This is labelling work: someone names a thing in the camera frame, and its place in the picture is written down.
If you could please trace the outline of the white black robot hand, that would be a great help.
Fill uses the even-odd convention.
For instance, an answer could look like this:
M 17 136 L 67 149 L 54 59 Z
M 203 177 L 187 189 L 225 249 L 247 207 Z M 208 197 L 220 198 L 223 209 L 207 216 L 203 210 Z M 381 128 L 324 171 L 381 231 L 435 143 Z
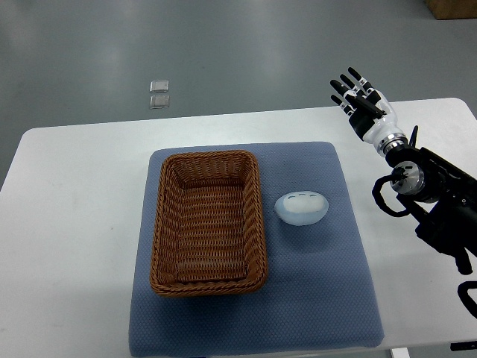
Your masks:
M 385 156 L 390 150 L 407 145 L 408 139 L 397 126 L 397 115 L 390 102 L 354 68 L 330 81 L 335 93 L 331 99 L 348 116 L 358 138 Z

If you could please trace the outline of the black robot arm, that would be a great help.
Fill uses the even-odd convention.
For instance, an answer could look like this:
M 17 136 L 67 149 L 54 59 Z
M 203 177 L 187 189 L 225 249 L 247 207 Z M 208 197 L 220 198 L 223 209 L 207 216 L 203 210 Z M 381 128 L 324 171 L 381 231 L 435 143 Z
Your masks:
M 469 275 L 476 254 L 476 179 L 427 148 L 417 148 L 418 127 L 408 142 L 393 145 L 385 160 L 393 168 L 372 189 L 377 206 L 396 218 L 411 215 L 418 238 L 455 259 Z

